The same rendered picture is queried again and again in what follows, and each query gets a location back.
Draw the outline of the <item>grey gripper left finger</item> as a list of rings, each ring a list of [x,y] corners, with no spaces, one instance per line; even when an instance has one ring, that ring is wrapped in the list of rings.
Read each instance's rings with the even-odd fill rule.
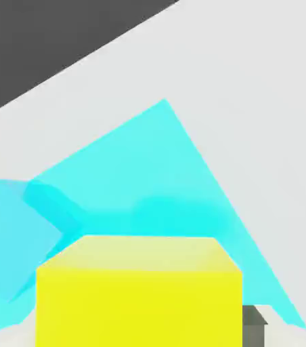
[[[17,325],[0,330],[0,347],[35,347],[36,309]]]

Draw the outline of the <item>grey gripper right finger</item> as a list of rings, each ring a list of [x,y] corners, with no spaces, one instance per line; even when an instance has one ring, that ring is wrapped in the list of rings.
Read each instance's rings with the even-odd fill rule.
[[[242,347],[306,347],[306,330],[285,323],[268,305],[243,305]]]

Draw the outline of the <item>small yellow cube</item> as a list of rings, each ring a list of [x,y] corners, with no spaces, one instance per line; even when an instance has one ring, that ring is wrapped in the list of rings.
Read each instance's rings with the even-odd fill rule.
[[[37,270],[35,347],[242,347],[242,272],[213,238],[82,237]]]

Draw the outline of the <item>small light blue cube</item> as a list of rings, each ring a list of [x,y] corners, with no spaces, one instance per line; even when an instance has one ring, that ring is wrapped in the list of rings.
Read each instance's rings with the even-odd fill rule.
[[[0,297],[12,300],[62,234],[23,194],[25,183],[0,180]]]

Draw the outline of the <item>large cyan box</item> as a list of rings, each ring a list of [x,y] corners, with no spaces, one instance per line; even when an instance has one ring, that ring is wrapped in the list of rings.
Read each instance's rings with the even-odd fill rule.
[[[214,237],[242,271],[244,304],[305,326],[167,101],[18,182],[24,201],[62,234],[43,262],[86,234]],[[12,300],[0,297],[0,329],[30,314],[35,283],[34,271]]]

